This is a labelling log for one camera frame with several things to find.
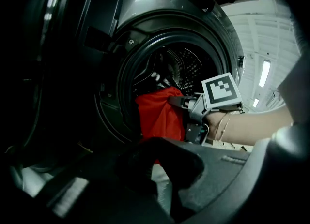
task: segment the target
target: washing machine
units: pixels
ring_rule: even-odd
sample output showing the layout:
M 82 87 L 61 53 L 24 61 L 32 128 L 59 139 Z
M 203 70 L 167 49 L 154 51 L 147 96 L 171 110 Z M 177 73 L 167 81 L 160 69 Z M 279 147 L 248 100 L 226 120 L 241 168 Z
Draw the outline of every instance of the washing machine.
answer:
M 213 0 L 23 1 L 14 73 L 22 105 L 12 92 L 23 132 L 6 147 L 23 151 L 25 165 L 44 159 L 39 167 L 49 168 L 78 142 L 90 150 L 137 143 L 139 95 L 175 86 L 190 96 L 227 72 L 241 80 L 240 40 Z

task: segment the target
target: forearm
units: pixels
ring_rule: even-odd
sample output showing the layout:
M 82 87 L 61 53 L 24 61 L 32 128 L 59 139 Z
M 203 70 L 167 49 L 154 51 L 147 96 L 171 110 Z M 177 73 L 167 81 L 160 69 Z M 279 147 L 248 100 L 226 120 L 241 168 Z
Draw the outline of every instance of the forearm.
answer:
M 230 120 L 222 141 L 243 145 L 254 145 L 257 140 L 271 137 L 279 128 L 292 123 L 286 106 L 264 113 L 226 115 L 217 131 L 217 139 L 221 136 L 228 118 Z

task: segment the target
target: white ceiling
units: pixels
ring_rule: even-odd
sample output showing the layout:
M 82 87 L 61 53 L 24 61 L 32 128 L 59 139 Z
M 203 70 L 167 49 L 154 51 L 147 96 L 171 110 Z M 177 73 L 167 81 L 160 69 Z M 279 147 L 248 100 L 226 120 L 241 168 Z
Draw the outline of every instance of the white ceiling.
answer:
M 222 6 L 234 25 L 246 56 L 245 72 L 239 90 L 249 112 L 262 112 L 281 106 L 273 92 L 299 58 L 295 43 L 291 12 L 283 0 L 252 0 Z M 264 88 L 259 86 L 263 62 L 271 62 Z M 259 99 L 256 108 L 255 98 Z

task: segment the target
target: red fabric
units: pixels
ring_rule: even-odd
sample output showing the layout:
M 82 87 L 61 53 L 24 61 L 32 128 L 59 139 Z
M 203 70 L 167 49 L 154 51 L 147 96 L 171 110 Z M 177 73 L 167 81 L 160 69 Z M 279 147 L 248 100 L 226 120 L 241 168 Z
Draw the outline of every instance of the red fabric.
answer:
M 167 137 L 184 141 L 183 111 L 168 103 L 169 97 L 182 97 L 176 87 L 169 87 L 136 98 L 144 139 Z

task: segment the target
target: gray curved edge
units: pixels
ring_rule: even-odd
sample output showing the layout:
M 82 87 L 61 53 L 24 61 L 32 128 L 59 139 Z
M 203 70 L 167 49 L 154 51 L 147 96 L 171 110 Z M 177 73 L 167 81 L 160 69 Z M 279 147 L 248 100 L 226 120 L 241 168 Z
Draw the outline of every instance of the gray curved edge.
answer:
M 243 169 L 231 185 L 215 201 L 182 224 L 202 222 L 223 224 L 231 221 L 255 187 L 269 141 L 270 139 L 265 139 L 257 142 Z

